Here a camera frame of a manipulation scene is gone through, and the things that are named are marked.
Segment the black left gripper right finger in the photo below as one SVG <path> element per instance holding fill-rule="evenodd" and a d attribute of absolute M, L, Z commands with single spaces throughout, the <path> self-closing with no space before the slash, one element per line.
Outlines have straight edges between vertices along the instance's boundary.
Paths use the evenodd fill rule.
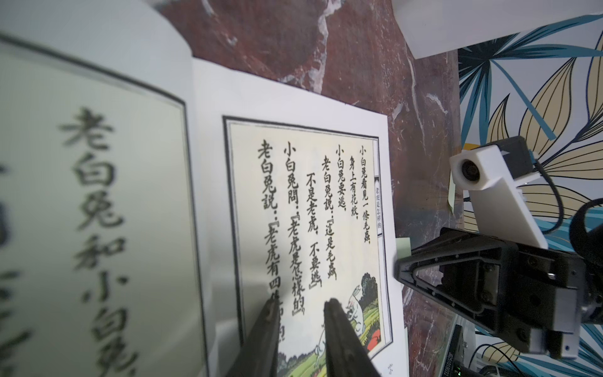
<path fill-rule="evenodd" d="M 327 376 L 379 376 L 336 298 L 324 304 L 323 315 Z"/>

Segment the green sticky note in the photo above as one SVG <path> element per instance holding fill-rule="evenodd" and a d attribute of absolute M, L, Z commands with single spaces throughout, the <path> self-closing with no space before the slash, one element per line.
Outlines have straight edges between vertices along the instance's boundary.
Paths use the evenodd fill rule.
<path fill-rule="evenodd" d="M 405 259 L 411 256 L 411 238 L 399 237 L 396 239 L 397 259 Z"/>
<path fill-rule="evenodd" d="M 450 174 L 448 183 L 448 208 L 452 214 L 455 212 L 455 192 L 456 184 L 454 182 L 452 174 Z"/>

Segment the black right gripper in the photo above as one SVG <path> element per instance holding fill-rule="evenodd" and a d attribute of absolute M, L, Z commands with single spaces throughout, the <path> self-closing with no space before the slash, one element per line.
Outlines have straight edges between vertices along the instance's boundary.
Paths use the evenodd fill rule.
<path fill-rule="evenodd" d="M 602 266 L 576 252 L 520 243 L 507 275 L 505 241 L 444 228 L 394 277 L 521 353 L 576 359 L 582 326 L 602 323 Z"/>

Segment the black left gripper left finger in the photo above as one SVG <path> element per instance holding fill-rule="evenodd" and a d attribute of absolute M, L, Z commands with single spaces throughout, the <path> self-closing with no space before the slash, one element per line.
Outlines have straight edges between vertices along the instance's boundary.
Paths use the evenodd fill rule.
<path fill-rule="evenodd" d="M 277 376 L 280 305 L 270 298 L 226 376 Z"/>

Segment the green sticky note top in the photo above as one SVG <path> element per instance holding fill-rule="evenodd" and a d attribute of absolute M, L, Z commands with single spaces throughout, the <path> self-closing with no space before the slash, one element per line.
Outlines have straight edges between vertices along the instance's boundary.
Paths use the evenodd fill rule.
<path fill-rule="evenodd" d="M 448 183 L 448 208 L 452 214 L 455 212 L 455 192 L 456 184 L 454 182 L 452 174 L 450 174 Z"/>

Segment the Chinese picture book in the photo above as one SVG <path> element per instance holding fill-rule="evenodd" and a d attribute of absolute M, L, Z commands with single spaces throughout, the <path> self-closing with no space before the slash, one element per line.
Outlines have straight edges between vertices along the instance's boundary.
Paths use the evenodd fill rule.
<path fill-rule="evenodd" d="M 388 120 L 193 56 L 143 1 L 1 4 L 1 374 L 226 376 L 270 298 L 410 373 Z"/>

